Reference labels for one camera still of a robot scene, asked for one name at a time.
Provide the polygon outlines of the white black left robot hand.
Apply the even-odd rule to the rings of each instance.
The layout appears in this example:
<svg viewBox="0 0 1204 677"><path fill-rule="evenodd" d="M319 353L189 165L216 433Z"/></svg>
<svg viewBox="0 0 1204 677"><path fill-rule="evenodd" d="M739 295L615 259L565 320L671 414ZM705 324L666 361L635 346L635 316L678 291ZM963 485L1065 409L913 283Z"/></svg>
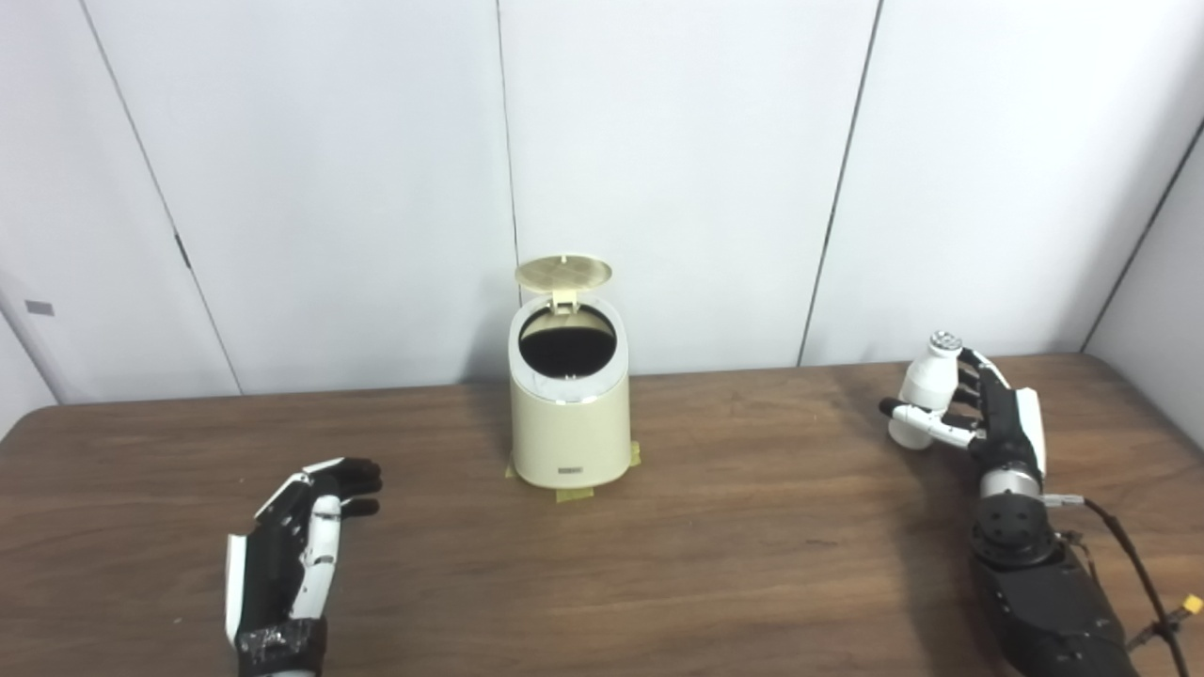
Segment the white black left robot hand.
<svg viewBox="0 0 1204 677"><path fill-rule="evenodd" d="M342 524L378 514L378 463L340 457L290 475L228 537L225 636L240 676L320 676Z"/></svg>

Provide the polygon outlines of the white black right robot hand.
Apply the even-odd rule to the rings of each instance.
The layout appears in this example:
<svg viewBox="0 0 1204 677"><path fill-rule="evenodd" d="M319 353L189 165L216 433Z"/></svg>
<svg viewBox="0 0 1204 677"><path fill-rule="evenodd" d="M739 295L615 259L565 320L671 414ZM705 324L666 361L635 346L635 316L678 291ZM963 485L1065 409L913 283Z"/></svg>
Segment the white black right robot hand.
<svg viewBox="0 0 1204 677"><path fill-rule="evenodd" d="M980 352L929 352L908 369L901 395L884 398L879 411L905 449L942 442L968 451L981 475L1003 469L1041 485L1046 449L1039 395L1011 388Z"/></svg>

